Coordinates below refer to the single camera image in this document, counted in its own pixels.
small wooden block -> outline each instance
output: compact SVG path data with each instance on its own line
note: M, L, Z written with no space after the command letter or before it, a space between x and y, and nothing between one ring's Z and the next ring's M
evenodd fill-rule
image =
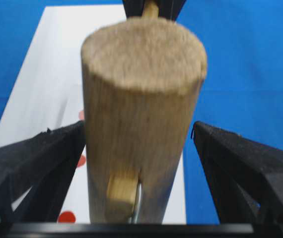
M106 220L108 222L127 222L132 216L138 178L110 175L107 186Z

wooden cylinder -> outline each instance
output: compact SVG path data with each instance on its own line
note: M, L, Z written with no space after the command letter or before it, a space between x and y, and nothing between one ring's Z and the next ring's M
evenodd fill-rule
M201 85L202 43L163 18L129 18L82 45L91 222L161 223Z

wooden peg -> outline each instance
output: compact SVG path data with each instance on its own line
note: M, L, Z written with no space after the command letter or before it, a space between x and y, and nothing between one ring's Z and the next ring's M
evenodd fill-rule
M202 43L163 18L104 27L81 49L91 222L161 223L199 90Z

blue backdrop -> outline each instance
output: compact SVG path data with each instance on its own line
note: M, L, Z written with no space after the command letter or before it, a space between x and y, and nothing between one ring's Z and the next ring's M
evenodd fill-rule
M47 5L120 0L0 0L0 118ZM208 54L208 76L193 122L283 149L283 1L187 0L177 22ZM218 223L197 152L184 148L188 223Z

red dot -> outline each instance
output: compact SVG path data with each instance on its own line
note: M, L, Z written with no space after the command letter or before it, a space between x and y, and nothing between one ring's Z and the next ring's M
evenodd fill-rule
M80 120L84 120L84 111L83 110L78 113L78 118Z
M58 218L58 222L60 223L74 223L75 220L75 215L71 211L61 213Z
M78 160L77 167L84 165L85 162L86 162L86 157L84 155L81 155L80 159Z

